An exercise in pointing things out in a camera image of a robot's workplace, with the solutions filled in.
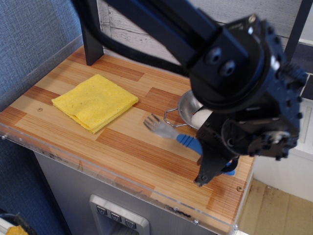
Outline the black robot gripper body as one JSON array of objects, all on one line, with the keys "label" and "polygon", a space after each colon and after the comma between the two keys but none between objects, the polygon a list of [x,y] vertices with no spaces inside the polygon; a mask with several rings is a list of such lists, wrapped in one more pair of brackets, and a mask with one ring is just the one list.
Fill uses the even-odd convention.
[{"label": "black robot gripper body", "polygon": [[241,119],[213,113],[197,131],[202,161],[195,183],[202,187],[214,177],[233,171],[240,156],[266,156],[281,160],[296,147],[299,121],[295,127],[283,118]]}]

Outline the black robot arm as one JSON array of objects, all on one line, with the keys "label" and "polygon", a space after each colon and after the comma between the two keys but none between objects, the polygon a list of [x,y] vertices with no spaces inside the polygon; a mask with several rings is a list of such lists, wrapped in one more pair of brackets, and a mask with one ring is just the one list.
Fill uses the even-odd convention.
[{"label": "black robot arm", "polygon": [[306,73],[285,58],[274,29],[257,16],[219,25],[186,0],[111,0],[109,5],[164,45],[178,64],[145,54],[102,33],[90,3],[73,5],[103,46],[131,60],[190,79],[212,114],[197,131],[199,186],[232,170],[239,156],[286,158],[300,132]]}]

